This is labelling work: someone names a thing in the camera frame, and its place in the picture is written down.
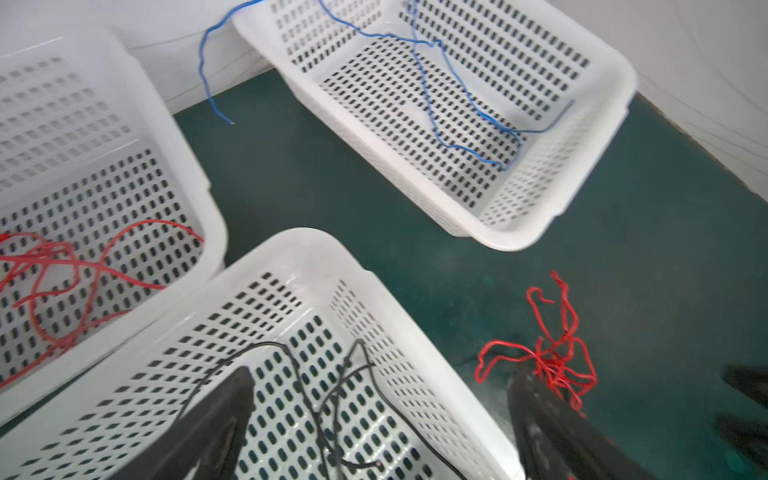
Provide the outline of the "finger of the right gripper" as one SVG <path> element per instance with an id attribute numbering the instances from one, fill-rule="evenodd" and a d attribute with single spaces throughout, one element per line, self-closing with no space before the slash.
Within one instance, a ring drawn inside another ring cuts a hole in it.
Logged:
<path id="1" fill-rule="evenodd" d="M 739 454 L 759 468 L 767 467 L 767 424 L 740 417 L 718 414 L 718 435 Z"/>
<path id="2" fill-rule="evenodd" d="M 724 382 L 754 402 L 767 407 L 767 367 L 726 365 L 722 372 Z"/>

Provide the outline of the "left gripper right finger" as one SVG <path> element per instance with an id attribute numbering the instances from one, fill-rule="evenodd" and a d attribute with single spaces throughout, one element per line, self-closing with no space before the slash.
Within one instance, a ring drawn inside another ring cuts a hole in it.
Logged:
<path id="1" fill-rule="evenodd" d="M 520 463 L 527 479 L 652 479 L 533 374 L 517 368 L 507 403 Z"/>

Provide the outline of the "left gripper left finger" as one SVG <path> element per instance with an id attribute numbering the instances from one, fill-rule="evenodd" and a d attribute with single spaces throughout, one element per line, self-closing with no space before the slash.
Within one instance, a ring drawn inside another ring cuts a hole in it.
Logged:
<path id="1" fill-rule="evenodd" d="M 114 479 L 234 479 L 254 411 L 255 382 L 236 369 Z"/>

